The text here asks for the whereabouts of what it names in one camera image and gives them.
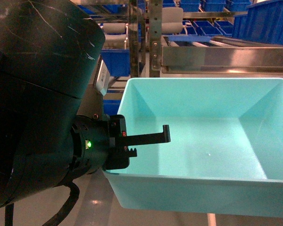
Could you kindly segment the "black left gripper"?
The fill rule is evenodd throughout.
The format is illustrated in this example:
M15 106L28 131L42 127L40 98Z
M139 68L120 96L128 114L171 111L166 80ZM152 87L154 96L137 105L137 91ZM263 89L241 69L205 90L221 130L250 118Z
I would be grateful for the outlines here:
M98 168L125 169L130 164L129 158L137 157L137 149L126 149L123 146L171 142L169 125L163 125L160 133L115 137L115 132L116 129L110 127L107 121L76 116L71 128L74 153L70 173L89 174Z

